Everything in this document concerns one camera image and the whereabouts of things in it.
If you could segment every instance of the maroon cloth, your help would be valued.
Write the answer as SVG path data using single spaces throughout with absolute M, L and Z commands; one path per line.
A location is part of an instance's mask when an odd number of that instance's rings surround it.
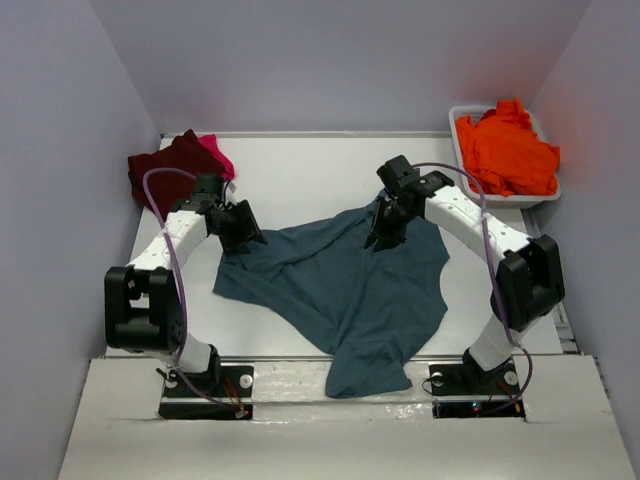
M 193 175 L 216 173 L 222 176 L 225 173 L 224 165 L 200 144 L 193 130 L 187 130 L 184 135 L 174 138 L 167 148 L 129 157 L 131 195 L 149 208 L 151 206 L 142 188 L 142 177 L 149 170 L 159 167 L 179 168 Z M 189 198 L 194 186 L 193 180 L 175 173 L 151 175 L 148 184 L 164 219 L 178 200 Z

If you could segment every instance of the orange cloth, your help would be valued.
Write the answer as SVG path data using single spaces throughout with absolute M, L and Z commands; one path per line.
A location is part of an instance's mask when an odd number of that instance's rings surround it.
M 500 100 L 476 125 L 471 116 L 460 117 L 456 130 L 464 168 L 485 193 L 505 197 L 556 193 L 560 149 L 538 139 L 520 100 Z

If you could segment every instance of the plastic basket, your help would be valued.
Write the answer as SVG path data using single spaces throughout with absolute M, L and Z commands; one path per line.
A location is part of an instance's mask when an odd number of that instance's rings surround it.
M 495 108 L 495 106 L 487 106 L 487 105 L 468 105 L 462 107 L 453 107 L 449 110 L 449 124 L 451 125 L 451 136 L 453 137 L 453 146 L 456 150 L 456 159 L 458 162 L 458 167 L 464 169 L 464 162 L 462 160 L 462 152 L 460 151 L 460 143 L 458 142 L 458 132 L 456 130 L 456 120 L 465 115 L 471 115 L 471 119 L 474 123 L 478 122 L 482 116 L 490 110 Z M 531 124 L 533 131 L 538 134 L 538 138 L 542 141 L 546 141 L 544 133 L 540 129 L 540 125 L 536 118 L 529 113 L 531 117 Z M 480 195 L 471 190 L 469 186 L 469 181 L 466 178 L 463 178 L 461 183 L 462 191 L 471 198 L 474 202 L 480 203 Z M 548 202 L 551 200 L 557 200 L 560 198 L 561 190 L 560 190 L 560 182 L 558 182 L 558 189 L 556 193 L 553 195 L 511 195 L 509 197 L 503 197 L 502 195 L 485 195 L 487 200 L 487 205 L 491 207 L 498 208 L 531 208 L 534 205 L 537 205 L 540 202 Z

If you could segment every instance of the red fabric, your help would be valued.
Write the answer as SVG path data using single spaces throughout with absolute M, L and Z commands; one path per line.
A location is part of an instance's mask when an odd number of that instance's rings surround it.
M 229 160 L 227 156 L 218 148 L 218 139 L 216 138 L 216 136 L 213 133 L 209 135 L 203 135 L 202 137 L 198 138 L 198 141 L 203 147 L 211 152 L 213 158 L 215 158 L 222 164 L 225 172 L 223 175 L 224 179 L 233 180 L 236 176 L 235 169 L 233 168 L 233 163 L 231 163 L 231 160 Z
M 476 125 L 471 116 L 460 117 L 456 131 L 464 168 L 485 193 L 507 197 L 556 192 L 560 149 L 538 139 L 520 100 L 499 101 Z
M 149 202 L 142 189 L 142 177 L 147 171 L 158 167 L 179 168 L 193 175 L 199 173 L 225 175 L 225 166 L 200 144 L 193 130 L 187 130 L 184 135 L 174 138 L 167 148 L 152 154 L 143 153 L 129 157 L 131 195 L 149 208 Z M 191 195 L 193 186 L 193 180 L 183 175 L 157 173 L 149 177 L 149 191 L 164 219 L 178 200 Z

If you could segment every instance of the wall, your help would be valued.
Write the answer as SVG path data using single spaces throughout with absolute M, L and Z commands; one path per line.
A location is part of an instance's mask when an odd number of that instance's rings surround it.
M 534 103 L 560 144 L 562 199 L 537 212 L 562 249 L 566 306 L 598 356 L 640 474 L 640 3 L 595 0 Z
M 445 130 L 529 103 L 589 0 L 91 0 L 163 132 Z
M 126 157 L 159 137 L 86 0 L 4 2 L 0 65 L 0 477 L 40 480 L 103 348 L 104 272 L 133 243 Z

